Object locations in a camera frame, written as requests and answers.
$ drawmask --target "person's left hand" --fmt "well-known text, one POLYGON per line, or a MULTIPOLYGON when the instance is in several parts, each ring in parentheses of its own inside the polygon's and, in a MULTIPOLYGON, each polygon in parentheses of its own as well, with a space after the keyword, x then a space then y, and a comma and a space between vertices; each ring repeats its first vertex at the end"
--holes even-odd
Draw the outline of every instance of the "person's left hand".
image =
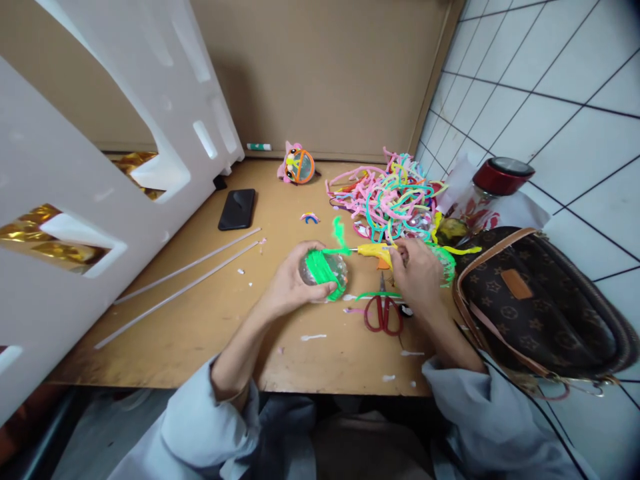
POLYGON ((262 294, 255 308, 266 318, 275 320, 305 303, 325 299, 336 288, 335 282, 307 285, 298 270, 300 260, 309 250, 322 250, 326 246, 316 240, 308 240, 295 246, 276 270, 267 290, 262 294))

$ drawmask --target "wooden panel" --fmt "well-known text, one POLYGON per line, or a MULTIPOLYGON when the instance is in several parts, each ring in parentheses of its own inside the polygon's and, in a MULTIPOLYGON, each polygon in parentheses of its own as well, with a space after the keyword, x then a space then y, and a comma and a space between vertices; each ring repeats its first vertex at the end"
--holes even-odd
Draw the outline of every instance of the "wooden panel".
MULTIPOLYGON (((362 161, 382 161, 383 145, 415 150, 462 4, 192 1, 243 143, 362 161)), ((34 0, 0 5, 0 55, 99 148, 153 148, 100 64, 34 0)))
MULTIPOLYGON (((351 228, 346 212, 331 208, 324 182, 318 179, 295 187, 278 181, 277 161, 236 164, 228 178, 229 189, 255 188, 257 202, 254 227, 262 231, 206 260, 202 264, 134 297, 112 306, 78 342, 50 375, 58 383, 110 385, 118 387, 176 388, 212 355, 220 352, 237 328, 240 318, 259 298, 276 267, 299 241, 318 239, 335 245, 331 221, 340 215, 347 225, 347 242, 364 240, 351 228), (313 211, 320 224, 305 224, 300 215, 313 211), (122 325, 145 312, 191 281, 204 275, 250 242, 267 238, 204 282, 169 302, 124 332, 101 350, 93 347, 122 325)), ((357 164, 322 162, 324 178, 332 178, 357 164)), ((129 286, 130 293, 208 252, 240 237, 246 231, 217 230, 226 191, 214 193, 172 238, 147 268, 129 286)), ((377 259, 352 255, 347 293, 376 291, 379 286, 377 259)), ((450 292, 442 289, 452 317, 459 319, 450 292)), ((364 302, 337 301, 306 305, 278 322, 270 331, 258 360, 256 379, 268 391, 352 393, 378 395, 428 395, 420 373, 422 362, 433 353, 428 338, 412 319, 405 321, 401 336, 408 351, 425 356, 403 357, 397 337, 372 333, 362 315, 344 313, 364 302), (303 335, 325 334, 327 338, 301 341, 303 335), (278 348, 284 348, 283 354, 278 348), (395 375, 384 382, 384 375, 395 375)))

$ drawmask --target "black smartphone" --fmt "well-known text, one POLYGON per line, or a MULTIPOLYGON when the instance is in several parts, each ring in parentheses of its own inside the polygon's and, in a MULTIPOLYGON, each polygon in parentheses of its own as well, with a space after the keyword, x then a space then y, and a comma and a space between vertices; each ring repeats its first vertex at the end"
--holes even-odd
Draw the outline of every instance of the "black smartphone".
POLYGON ((231 190, 218 222, 218 230, 249 228, 253 217, 254 189, 231 190))

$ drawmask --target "small rainbow craft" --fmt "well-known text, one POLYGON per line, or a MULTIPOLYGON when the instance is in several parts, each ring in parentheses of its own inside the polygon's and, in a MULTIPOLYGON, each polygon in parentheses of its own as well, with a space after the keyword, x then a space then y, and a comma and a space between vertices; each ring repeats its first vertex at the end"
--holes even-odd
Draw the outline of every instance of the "small rainbow craft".
POLYGON ((306 212, 300 217, 300 220, 304 220, 305 223, 309 223, 309 220, 313 220, 313 222, 317 225, 320 222, 320 219, 315 216, 314 212, 306 212))

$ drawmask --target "scissors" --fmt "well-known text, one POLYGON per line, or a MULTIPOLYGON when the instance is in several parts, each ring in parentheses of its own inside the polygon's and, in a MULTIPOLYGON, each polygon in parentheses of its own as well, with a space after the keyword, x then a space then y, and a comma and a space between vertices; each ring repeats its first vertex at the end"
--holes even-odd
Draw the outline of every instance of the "scissors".
MULTIPOLYGON (((382 274, 382 272, 380 272, 380 292, 384 293, 386 291, 387 290, 385 288, 385 277, 382 274)), ((397 337, 402 333, 402 328, 403 328, 403 320, 402 320, 402 314, 400 314, 400 308, 398 308, 398 305, 396 304, 396 302, 394 302, 389 297, 385 297, 384 295, 374 296, 371 300, 369 300, 369 303, 367 304, 367 308, 365 308, 365 326, 372 332, 383 331, 391 337, 397 337), (369 307, 371 306, 374 300, 376 302, 376 306, 378 309, 378 326, 377 327, 374 327, 369 322, 369 307), (393 308, 395 309, 395 314, 398 318, 397 330, 389 329, 389 307, 392 305, 393 305, 393 308)))

